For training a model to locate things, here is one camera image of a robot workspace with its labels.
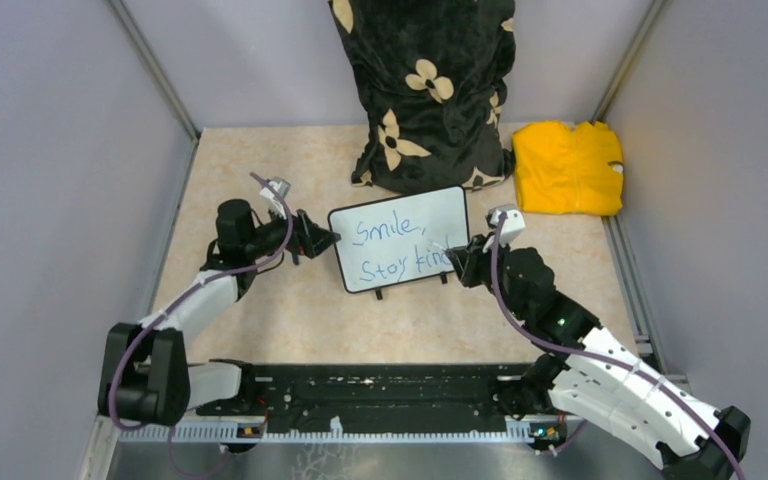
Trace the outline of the small whiteboard black frame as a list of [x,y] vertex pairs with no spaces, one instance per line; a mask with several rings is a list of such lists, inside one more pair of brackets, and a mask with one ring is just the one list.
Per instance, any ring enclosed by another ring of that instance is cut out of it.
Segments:
[[335,251],[350,294],[448,274],[451,262],[428,240],[452,248],[470,238],[461,186],[334,209],[328,225],[341,235]]

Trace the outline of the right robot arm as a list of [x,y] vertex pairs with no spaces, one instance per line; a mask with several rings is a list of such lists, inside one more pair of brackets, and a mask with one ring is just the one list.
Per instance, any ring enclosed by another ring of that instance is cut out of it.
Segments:
[[523,398],[536,412],[580,417],[645,457],[667,479],[743,479],[751,420],[678,387],[555,285],[534,248],[478,235],[446,250],[467,288],[486,287],[518,333],[543,350]]

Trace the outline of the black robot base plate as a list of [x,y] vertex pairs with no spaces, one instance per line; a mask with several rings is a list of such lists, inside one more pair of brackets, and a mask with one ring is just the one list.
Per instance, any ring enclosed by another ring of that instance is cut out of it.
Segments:
[[247,417],[247,442],[523,442],[549,452],[582,409],[553,393],[564,373],[543,356],[513,364],[194,365],[181,395],[201,417]]

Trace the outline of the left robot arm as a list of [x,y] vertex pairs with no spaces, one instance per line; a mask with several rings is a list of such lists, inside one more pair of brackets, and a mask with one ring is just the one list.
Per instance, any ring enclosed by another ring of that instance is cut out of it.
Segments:
[[315,258],[339,234],[317,225],[307,213],[277,208],[258,225],[251,205],[231,199],[217,209],[216,238],[191,285],[158,312],[108,332],[99,385],[100,414],[132,431],[148,424],[174,426],[191,409],[222,401],[237,414],[252,411],[258,384],[248,365],[235,360],[191,363],[187,344],[250,289],[269,260],[288,252]]

